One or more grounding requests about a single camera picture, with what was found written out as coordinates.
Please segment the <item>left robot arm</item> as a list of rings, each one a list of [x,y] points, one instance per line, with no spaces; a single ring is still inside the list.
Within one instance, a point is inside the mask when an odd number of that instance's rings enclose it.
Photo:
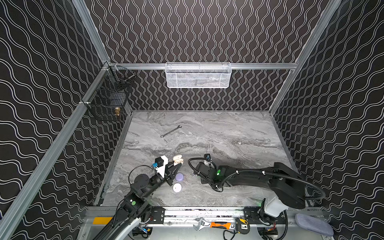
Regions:
[[[157,171],[152,177],[146,174],[138,175],[131,184],[129,193],[116,208],[112,219],[94,239],[124,240],[134,228],[150,220],[149,211],[153,206],[148,202],[147,197],[164,183],[172,186],[182,165],[182,163],[175,165],[174,162],[164,165],[164,175]]]

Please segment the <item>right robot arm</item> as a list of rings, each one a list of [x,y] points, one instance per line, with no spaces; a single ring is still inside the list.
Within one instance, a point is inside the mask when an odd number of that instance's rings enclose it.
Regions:
[[[203,158],[191,158],[188,165],[202,184],[209,185],[215,192],[224,191],[224,186],[249,186],[272,191],[262,200],[255,220],[270,226],[289,208],[302,210],[306,201],[322,200],[326,197],[320,187],[305,181],[300,174],[283,163],[275,162],[272,167],[262,169],[240,169],[231,166],[217,166],[209,154]]]

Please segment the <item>beige earbud charging case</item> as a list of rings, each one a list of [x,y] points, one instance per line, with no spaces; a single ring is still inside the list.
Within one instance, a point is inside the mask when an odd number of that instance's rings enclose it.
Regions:
[[[178,165],[178,164],[183,164],[184,163],[184,159],[183,159],[183,156],[182,155],[176,155],[173,157],[173,161],[174,161],[174,166],[175,165]]]

